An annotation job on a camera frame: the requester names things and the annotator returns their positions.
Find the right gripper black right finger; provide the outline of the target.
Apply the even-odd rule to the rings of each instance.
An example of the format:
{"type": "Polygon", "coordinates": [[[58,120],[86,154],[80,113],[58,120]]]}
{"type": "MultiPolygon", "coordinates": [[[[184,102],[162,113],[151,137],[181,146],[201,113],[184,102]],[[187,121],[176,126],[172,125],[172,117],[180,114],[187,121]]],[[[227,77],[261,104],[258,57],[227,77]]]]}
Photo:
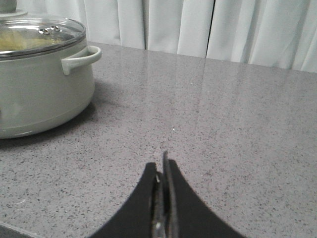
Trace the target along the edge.
{"type": "Polygon", "coordinates": [[[163,197],[168,238],[242,238],[199,198],[168,152],[163,153],[163,197]]]}

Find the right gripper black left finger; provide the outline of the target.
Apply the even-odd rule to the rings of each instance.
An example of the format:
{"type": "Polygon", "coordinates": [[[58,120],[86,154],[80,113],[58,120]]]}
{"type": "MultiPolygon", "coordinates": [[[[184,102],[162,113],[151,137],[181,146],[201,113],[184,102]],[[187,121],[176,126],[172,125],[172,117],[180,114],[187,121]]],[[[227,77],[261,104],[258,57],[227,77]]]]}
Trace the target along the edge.
{"type": "Polygon", "coordinates": [[[143,174],[121,208],[92,238],[161,238],[163,232],[163,188],[155,163],[147,163],[143,174]]]}

